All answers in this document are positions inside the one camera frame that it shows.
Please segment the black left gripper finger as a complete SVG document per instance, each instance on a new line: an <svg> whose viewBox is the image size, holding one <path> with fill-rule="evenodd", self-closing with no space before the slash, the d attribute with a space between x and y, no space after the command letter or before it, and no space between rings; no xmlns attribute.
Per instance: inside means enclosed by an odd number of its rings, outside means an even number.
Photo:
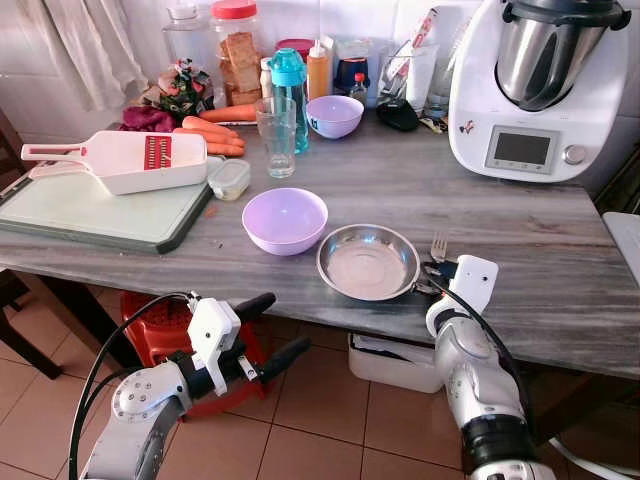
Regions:
<svg viewBox="0 0 640 480"><path fill-rule="evenodd" d="M275 302L276 296L274 293L262 293L253 297L252 300L238 303L237 306L233 307L233 312L242 323L251 323L251 321L256 321L260 316L264 315Z"/></svg>
<svg viewBox="0 0 640 480"><path fill-rule="evenodd" d="M259 375L256 376L256 383L269 384L276 376L283 374L310 346L311 339L305 335L284 343L284 346L276 349L264 364L257 367Z"/></svg>

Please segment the silver fork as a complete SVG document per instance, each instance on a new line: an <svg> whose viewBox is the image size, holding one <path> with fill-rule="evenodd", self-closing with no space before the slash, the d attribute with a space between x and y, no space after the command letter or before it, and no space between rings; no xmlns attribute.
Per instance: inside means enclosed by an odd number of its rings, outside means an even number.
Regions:
<svg viewBox="0 0 640 480"><path fill-rule="evenodd" d="M431 237L429 256L431 264L439 265L448 260L448 234L445 232L435 232Z"/></svg>

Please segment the large purple plastic bowl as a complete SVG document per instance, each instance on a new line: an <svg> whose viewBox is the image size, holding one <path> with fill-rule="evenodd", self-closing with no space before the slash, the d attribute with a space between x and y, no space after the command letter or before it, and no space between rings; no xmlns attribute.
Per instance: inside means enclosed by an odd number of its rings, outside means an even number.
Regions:
<svg viewBox="0 0 640 480"><path fill-rule="evenodd" d="M241 223L260 250L291 256L319 242L328 214L325 202L307 189L275 188L244 205Z"/></svg>

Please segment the red plastic stool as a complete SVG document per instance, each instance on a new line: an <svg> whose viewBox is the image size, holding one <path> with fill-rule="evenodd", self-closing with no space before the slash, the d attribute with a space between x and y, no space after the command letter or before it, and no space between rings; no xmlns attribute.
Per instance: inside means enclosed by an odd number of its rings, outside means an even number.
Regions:
<svg viewBox="0 0 640 480"><path fill-rule="evenodd" d="M138 319L125 329L125 335L140 356L142 365L152 367L163 362L175 351L193 351L187 333L191 319L192 312L189 311L187 302L165 300L138 316ZM265 399L269 392L270 385L264 387L247 381L230 389L225 396L207 396L200 399L193 404L192 410L184 416L184 420L195 420L196 417L232 410L253 398Z"/></svg>

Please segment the white plastic box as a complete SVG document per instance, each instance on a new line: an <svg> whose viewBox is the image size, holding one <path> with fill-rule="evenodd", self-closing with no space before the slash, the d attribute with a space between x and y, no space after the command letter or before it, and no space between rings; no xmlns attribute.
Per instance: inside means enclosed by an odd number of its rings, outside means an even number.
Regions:
<svg viewBox="0 0 640 480"><path fill-rule="evenodd" d="M434 348L351 334L348 353L357 378L428 394L443 388Z"/></svg>

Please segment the small lidded plastic container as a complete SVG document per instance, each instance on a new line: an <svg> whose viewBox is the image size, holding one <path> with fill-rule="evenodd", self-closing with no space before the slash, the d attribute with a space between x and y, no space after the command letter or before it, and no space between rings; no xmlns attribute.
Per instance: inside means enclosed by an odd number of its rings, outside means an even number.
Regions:
<svg viewBox="0 0 640 480"><path fill-rule="evenodd" d="M239 159L221 161L207 175L207 186L215 197L223 201L236 201L250 186L251 165Z"/></svg>

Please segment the white kitchen food processor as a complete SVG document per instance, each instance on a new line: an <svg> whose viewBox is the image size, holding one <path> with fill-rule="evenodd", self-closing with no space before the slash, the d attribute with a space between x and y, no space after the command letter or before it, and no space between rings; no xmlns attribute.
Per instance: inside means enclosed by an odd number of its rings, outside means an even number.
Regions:
<svg viewBox="0 0 640 480"><path fill-rule="evenodd" d="M457 163L536 183L586 172L625 92L631 19L620 0L483 0L454 56Z"/></svg>

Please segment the pale green cutting board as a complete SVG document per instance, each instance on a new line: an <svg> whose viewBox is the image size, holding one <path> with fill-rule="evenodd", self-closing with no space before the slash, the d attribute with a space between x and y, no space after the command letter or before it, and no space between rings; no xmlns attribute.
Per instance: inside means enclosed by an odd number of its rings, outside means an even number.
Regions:
<svg viewBox="0 0 640 480"><path fill-rule="evenodd" d="M186 238L211 197L205 183L110 195L91 175L23 175L0 193L0 230L168 253Z"/></svg>

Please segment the white appliance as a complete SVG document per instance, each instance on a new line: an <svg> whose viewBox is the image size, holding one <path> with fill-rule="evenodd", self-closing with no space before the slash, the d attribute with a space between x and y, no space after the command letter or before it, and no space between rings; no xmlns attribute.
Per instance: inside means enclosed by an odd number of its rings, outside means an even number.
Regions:
<svg viewBox="0 0 640 480"><path fill-rule="evenodd" d="M602 219L622 253L628 270L640 283L640 216L630 212L604 212Z"/></svg>

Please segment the flower patterned bag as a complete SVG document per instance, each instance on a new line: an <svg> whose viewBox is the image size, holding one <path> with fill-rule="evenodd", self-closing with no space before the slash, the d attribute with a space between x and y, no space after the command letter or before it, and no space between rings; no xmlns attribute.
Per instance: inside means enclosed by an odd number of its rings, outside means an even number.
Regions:
<svg viewBox="0 0 640 480"><path fill-rule="evenodd" d="M182 123L187 116L196 116L215 108L218 92L216 82L206 70L192 60L177 61L160 74L157 81L138 97L137 104L155 108Z"/></svg>

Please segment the dark blue jar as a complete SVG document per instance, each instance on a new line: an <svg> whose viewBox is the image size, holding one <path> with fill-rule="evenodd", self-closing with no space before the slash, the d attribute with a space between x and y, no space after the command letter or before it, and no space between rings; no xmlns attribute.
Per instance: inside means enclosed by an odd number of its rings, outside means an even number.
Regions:
<svg viewBox="0 0 640 480"><path fill-rule="evenodd" d="M335 93L351 93L357 87L369 88L369 55L372 51L370 38L346 38L335 44Z"/></svg>

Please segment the orange sauce bottle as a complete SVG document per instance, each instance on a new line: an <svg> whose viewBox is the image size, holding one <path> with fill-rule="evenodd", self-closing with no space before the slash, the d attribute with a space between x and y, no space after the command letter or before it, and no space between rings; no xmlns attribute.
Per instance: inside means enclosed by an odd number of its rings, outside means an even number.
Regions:
<svg viewBox="0 0 640 480"><path fill-rule="evenodd" d="M328 96L332 90L333 50L330 41L321 37L314 41L307 56L307 101Z"/></svg>

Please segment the teal water bottle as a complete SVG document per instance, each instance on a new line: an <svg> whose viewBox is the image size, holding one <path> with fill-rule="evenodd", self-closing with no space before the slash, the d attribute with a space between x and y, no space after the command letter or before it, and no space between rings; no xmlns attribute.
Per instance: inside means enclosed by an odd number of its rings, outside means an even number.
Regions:
<svg viewBox="0 0 640 480"><path fill-rule="evenodd" d="M278 108L284 108L285 104L291 101L294 118L294 152L303 154L308 148L308 127L305 116L307 65L302 56L292 47L282 47L271 55L269 67L273 104Z"/></svg>

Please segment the red lidded cracker jar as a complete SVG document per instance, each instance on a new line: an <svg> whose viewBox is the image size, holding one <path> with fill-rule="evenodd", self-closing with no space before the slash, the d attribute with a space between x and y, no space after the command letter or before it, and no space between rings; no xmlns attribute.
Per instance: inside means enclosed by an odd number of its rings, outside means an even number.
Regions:
<svg viewBox="0 0 640 480"><path fill-rule="evenodd" d="M227 105L252 105L262 97L259 5L256 0L216 0L212 27Z"/></svg>

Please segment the white curtain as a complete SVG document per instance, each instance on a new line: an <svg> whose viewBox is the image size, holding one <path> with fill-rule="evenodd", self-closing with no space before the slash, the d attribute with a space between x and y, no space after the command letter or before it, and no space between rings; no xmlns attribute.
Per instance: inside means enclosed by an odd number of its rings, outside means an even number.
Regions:
<svg viewBox="0 0 640 480"><path fill-rule="evenodd" d="M120 0L15 0L24 26L44 38L46 63L83 109L123 108L150 84Z"/></svg>

